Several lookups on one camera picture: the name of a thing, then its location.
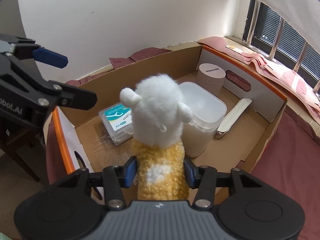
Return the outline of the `orange cardboard box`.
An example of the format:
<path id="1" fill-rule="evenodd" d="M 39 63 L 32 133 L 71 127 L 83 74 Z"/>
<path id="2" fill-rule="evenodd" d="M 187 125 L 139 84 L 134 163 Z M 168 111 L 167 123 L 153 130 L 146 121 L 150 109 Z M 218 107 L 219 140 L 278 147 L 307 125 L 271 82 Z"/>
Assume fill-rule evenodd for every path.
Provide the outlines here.
<path id="1" fill-rule="evenodd" d="M 214 96 L 195 81 L 208 61 L 238 74 L 249 91 L 225 85 Z M 87 111 L 56 107 L 47 137 L 50 184 L 77 170 L 110 170 L 137 158 L 137 174 L 123 201 L 191 200 L 183 159 L 227 172 L 243 162 L 250 172 L 273 137 L 287 98 L 245 66 L 215 49 L 194 46 L 154 56 L 81 85 L 95 92 Z"/>

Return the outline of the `translucent plastic container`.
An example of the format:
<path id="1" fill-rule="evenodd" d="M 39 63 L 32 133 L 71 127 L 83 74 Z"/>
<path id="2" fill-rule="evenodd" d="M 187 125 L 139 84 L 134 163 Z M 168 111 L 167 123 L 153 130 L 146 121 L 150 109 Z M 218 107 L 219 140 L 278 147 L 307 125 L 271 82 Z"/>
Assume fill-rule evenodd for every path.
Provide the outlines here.
<path id="1" fill-rule="evenodd" d="M 227 107 L 223 101 L 193 82 L 179 84 L 185 103 L 193 111 L 191 122 L 184 124 L 182 142 L 185 155 L 198 157 L 212 140 L 223 121 Z"/>

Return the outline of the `clear floss pick box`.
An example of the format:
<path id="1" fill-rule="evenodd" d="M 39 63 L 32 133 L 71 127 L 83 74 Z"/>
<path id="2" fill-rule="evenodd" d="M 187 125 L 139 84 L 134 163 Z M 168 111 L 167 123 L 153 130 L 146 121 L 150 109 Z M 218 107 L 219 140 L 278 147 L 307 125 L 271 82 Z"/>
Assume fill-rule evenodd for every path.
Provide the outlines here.
<path id="1" fill-rule="evenodd" d="M 116 146 L 132 138 L 133 126 L 130 108 L 119 102 L 101 110 L 99 116 Z"/>

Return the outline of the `white hanging curtain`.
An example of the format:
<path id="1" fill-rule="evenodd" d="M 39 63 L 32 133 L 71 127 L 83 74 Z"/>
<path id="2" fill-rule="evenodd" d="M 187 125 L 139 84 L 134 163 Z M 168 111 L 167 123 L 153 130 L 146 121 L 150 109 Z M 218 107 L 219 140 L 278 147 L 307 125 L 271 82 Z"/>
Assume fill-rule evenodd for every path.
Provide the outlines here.
<path id="1" fill-rule="evenodd" d="M 319 51 L 319 0 L 258 0 L 278 13 Z"/>

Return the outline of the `white yellow alpaca plush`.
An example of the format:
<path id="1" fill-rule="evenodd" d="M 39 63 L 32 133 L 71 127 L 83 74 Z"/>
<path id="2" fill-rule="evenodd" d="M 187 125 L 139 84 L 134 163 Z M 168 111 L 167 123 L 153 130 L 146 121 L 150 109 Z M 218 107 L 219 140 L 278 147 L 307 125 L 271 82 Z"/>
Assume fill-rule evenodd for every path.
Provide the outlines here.
<path id="1" fill-rule="evenodd" d="M 120 101 L 131 109 L 132 154 L 137 159 L 139 200 L 186 200 L 183 125 L 193 111 L 178 84 L 168 75 L 148 77 L 135 89 L 124 88 Z"/>

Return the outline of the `pink waist support belt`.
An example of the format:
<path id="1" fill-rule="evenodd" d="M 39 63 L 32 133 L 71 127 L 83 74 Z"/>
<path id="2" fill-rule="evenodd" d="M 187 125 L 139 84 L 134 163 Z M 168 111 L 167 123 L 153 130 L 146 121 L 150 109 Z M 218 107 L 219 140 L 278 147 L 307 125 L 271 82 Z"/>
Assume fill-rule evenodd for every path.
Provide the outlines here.
<path id="1" fill-rule="evenodd" d="M 293 94 L 308 110 L 315 122 L 319 123 L 319 99 L 312 88 L 295 71 L 264 58 L 263 55 L 248 53 L 235 46 L 227 45 L 245 64 L 253 63 L 256 71 Z"/>

